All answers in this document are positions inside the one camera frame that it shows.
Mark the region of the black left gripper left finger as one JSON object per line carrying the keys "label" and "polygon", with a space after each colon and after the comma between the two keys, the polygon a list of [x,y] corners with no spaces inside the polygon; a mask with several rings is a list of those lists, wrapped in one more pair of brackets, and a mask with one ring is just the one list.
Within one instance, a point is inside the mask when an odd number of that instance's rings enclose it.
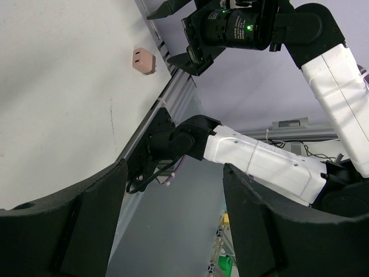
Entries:
{"label": "black left gripper left finger", "polygon": [[1,210],[2,276],[104,276],[127,181],[124,159],[97,174]]}

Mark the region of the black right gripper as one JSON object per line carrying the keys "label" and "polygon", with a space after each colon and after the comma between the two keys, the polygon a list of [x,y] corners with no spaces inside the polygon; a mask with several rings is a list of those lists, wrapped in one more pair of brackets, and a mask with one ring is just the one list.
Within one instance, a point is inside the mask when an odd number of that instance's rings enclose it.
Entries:
{"label": "black right gripper", "polygon": [[[166,18],[175,14],[178,10],[186,6],[191,0],[167,0],[164,1],[154,12],[146,18],[156,20]],[[209,1],[204,7],[192,12],[186,19],[183,19],[184,31],[189,45],[186,53],[178,54],[168,59],[170,65],[183,70],[192,76],[202,75],[213,64],[224,50],[224,47],[210,46],[205,42],[202,20],[215,10],[221,10],[220,1]]]}

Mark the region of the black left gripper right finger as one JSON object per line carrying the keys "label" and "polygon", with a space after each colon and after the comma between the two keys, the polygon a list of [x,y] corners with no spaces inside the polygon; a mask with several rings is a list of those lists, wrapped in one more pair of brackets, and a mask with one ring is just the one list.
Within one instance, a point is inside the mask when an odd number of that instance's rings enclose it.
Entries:
{"label": "black left gripper right finger", "polygon": [[231,164],[223,187],[240,276],[368,275],[368,215],[303,206]]}

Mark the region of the pink plug adapter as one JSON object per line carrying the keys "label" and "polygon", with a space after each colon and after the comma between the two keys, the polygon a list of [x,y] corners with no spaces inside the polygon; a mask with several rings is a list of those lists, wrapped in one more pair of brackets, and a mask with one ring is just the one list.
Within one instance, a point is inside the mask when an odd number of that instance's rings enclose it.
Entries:
{"label": "pink plug adapter", "polygon": [[144,48],[133,51],[132,67],[144,75],[153,74],[156,71],[156,56]]}

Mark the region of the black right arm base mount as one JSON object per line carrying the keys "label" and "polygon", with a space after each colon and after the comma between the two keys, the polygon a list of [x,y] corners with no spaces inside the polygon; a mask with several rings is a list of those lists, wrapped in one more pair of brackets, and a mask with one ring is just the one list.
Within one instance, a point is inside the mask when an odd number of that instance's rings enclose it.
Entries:
{"label": "black right arm base mount", "polygon": [[165,107],[159,108],[127,160],[126,193],[143,192],[160,174],[181,158],[171,152],[168,140],[175,124]]}

